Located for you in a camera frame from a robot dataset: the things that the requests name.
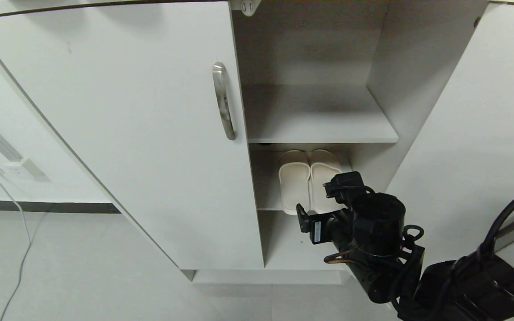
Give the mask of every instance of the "cabinet door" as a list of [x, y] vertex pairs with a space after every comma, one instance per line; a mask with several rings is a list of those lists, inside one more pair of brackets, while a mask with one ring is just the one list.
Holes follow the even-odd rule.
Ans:
[[263, 268], [230, 14], [227, 2], [182, 2], [0, 17], [2, 63], [183, 269]]
[[426, 230], [426, 263], [475, 250], [514, 198], [514, 6], [488, 6], [387, 191]]

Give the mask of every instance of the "slipper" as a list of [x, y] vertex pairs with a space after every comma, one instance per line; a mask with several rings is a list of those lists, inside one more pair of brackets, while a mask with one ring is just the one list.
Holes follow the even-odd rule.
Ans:
[[324, 183], [328, 183], [335, 175], [342, 173], [340, 162], [332, 152], [314, 150], [311, 154], [312, 210], [316, 213], [329, 213], [343, 209], [333, 198], [326, 197]]
[[296, 205], [301, 204], [305, 211], [310, 210], [308, 178], [311, 168], [305, 152], [290, 150], [279, 160], [279, 181], [281, 184], [281, 204], [284, 213], [296, 215]]

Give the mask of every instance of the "black baseboard trim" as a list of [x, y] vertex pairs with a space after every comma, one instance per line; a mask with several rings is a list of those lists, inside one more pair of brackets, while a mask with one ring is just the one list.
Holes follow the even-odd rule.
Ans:
[[[45, 203], [19, 202], [23, 211], [40, 213], [86, 213], [86, 214], [120, 214], [111, 203]], [[18, 211], [12, 201], [0, 201], [0, 211]]]

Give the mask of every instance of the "wall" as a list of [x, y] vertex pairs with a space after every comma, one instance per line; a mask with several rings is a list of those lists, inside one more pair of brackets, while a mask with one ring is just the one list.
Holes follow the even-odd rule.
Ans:
[[[0, 134], [50, 179], [35, 182], [6, 175], [4, 184], [18, 201], [110, 203], [79, 169], [0, 74]], [[0, 153], [0, 167], [8, 160]], [[0, 189], [0, 200], [8, 197]]]

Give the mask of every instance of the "door hinge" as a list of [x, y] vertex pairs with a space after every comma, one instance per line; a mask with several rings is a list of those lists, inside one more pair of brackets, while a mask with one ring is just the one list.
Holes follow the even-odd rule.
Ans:
[[253, 16], [261, 0], [229, 0], [231, 10], [241, 10], [245, 16]]

